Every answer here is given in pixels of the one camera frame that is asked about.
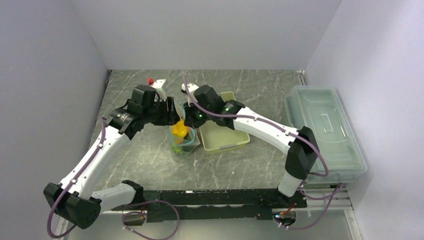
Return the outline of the yellow banana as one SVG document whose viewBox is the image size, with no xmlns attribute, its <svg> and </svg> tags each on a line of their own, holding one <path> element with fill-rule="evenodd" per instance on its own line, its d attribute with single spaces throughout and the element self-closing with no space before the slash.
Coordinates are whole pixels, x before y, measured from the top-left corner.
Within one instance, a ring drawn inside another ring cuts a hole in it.
<svg viewBox="0 0 424 240">
<path fill-rule="evenodd" d="M 179 145 L 183 143 L 183 139 L 188 134 L 188 128 L 184 125 L 184 120 L 181 119 L 171 127 L 171 134 L 174 142 Z"/>
</svg>

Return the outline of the clear zip bag blue zipper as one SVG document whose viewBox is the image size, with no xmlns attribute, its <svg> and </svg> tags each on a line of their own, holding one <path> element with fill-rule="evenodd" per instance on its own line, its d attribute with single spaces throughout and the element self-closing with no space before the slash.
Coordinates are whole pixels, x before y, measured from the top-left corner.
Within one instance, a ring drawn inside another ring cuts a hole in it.
<svg viewBox="0 0 424 240">
<path fill-rule="evenodd" d="M 185 112 L 185 110 L 183 108 L 183 105 L 182 104 L 176 105 L 176 110 L 177 110 L 177 113 L 178 113 L 178 115 L 180 117 L 180 120 L 183 120 L 184 121 L 185 120 L 185 117 L 186 117 L 186 112 Z M 197 143 L 198 144 L 197 147 L 200 146 L 201 141 L 199 139 L 199 135 L 198 135 L 196 129 L 195 128 L 188 127 L 188 126 L 186 126 L 187 127 L 187 135 L 183 139 L 183 142 L 181 144 L 176 144 L 174 142 L 173 136 L 171 134 L 171 127 L 172 126 L 173 125 L 168 126 L 167 129 L 166 129 L 167 137 L 168 137 L 168 140 L 170 141 L 171 152 L 172 152 L 172 145 L 181 146 L 182 144 L 185 144 L 185 143 L 189 143 L 189 144 L 191 144 L 191 143 Z M 182 154 L 180 154 L 180 155 L 174 154 L 172 152 L 171 158 L 176 163 L 182 163 L 186 157 L 188 157 L 190 154 L 194 153 L 195 149 L 192 152 L 182 152 Z"/>
</svg>

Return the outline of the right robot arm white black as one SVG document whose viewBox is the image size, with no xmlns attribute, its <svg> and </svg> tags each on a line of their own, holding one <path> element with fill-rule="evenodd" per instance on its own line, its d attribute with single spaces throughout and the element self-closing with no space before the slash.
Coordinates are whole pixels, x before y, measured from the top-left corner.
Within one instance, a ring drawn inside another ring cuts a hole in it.
<svg viewBox="0 0 424 240">
<path fill-rule="evenodd" d="M 275 200 L 280 207 L 289 207 L 319 157 L 313 131 L 306 126 L 297 129 L 272 121 L 236 100 L 224 101 L 209 85 L 184 83 L 181 92 L 187 95 L 187 102 L 183 105 L 185 126 L 200 128 L 212 121 L 220 127 L 253 135 L 286 154 Z"/>
</svg>

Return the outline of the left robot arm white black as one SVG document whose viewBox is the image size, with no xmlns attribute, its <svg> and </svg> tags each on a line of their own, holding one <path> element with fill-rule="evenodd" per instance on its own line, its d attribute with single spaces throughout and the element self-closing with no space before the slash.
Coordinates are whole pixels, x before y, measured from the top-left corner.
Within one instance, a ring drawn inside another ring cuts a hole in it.
<svg viewBox="0 0 424 240">
<path fill-rule="evenodd" d="M 114 187 L 96 191 L 96 185 L 119 149 L 145 125 L 172 126 L 180 120 L 173 97 L 159 87 L 138 85 L 124 106 L 102 120 L 101 131 L 77 166 L 60 183 L 49 183 L 43 194 L 58 216 L 86 229 L 100 213 L 126 205 L 131 210 L 144 203 L 143 187 L 124 180 Z"/>
</svg>

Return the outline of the green bumpy fruit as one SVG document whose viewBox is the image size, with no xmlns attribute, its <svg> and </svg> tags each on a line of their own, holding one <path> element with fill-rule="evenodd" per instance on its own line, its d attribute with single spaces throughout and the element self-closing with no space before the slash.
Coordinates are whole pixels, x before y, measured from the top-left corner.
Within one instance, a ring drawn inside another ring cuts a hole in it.
<svg viewBox="0 0 424 240">
<path fill-rule="evenodd" d="M 179 145 L 171 145 L 171 150 L 176 155 L 181 155 L 183 153 L 182 147 Z"/>
</svg>

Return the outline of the pale yellow plastic basket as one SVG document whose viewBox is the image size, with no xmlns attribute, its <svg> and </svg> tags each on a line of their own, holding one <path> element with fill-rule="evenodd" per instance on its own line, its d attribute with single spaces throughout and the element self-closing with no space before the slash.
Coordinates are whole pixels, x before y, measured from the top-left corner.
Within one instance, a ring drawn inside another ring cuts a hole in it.
<svg viewBox="0 0 424 240">
<path fill-rule="evenodd" d="M 204 150 L 208 154 L 245 147 L 250 142 L 248 133 L 218 126 L 207 121 L 198 129 Z"/>
</svg>

